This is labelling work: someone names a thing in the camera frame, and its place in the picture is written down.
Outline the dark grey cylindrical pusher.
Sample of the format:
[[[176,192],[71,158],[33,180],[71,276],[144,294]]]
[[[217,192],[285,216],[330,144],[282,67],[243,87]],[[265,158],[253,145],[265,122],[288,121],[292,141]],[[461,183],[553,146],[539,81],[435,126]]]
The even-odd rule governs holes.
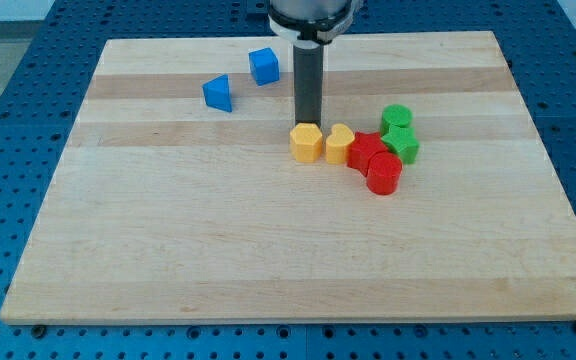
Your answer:
[[[322,46],[313,49],[293,47],[295,122],[321,125],[323,93]]]

